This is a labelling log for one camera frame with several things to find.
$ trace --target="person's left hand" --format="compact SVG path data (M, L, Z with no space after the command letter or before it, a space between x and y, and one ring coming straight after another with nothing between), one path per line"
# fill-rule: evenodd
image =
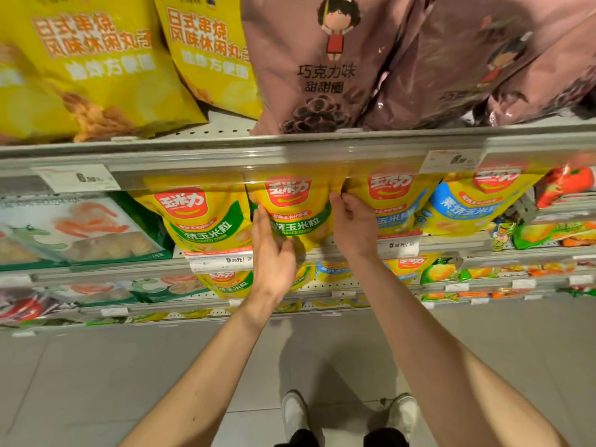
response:
M263 303L273 312L296 277L293 241L287 238L281 247L277 246L269 213L262 205L253 214L252 236L254 281L249 299Z

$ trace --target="brown snack bag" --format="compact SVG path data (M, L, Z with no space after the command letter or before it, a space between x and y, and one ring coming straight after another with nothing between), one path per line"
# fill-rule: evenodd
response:
M594 8L596 0L435 0L358 126L424 129L461 117Z
M242 0L242 26L264 100L251 133L352 127L409 1Z
M563 36L501 84L488 101L494 126L554 114L579 102L596 84L596 15Z

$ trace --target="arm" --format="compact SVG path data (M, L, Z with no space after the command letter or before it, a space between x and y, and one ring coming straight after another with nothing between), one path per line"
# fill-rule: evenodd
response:
M331 195L346 256L441 447L568 446L515 388L452 336L377 252L377 220L359 198Z
M277 247L262 206L255 210L252 235L250 295L120 447L211 445L257 339L296 275L292 241Z

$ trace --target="tiled floor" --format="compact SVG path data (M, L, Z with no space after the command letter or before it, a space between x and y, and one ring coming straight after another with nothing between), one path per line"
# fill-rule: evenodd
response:
M575 447L596 445L596 299L500 301L432 313L526 395ZM112 447L175 383L219 322L0 334L0 446ZM299 389L322 447L362 445L408 390L370 311L269 322L216 447L284 440L280 396ZM426 423L413 447L434 447Z

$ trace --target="white sneaker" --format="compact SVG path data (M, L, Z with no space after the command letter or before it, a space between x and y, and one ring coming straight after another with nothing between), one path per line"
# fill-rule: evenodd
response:
M292 435L301 428L310 429L306 403L297 391L289 391L284 395L281 401L281 420L284 423L284 432L288 442Z
M391 404L387 427L397 429L403 434L406 441L410 442L419 415L420 408L418 408L416 399L408 393L401 394Z

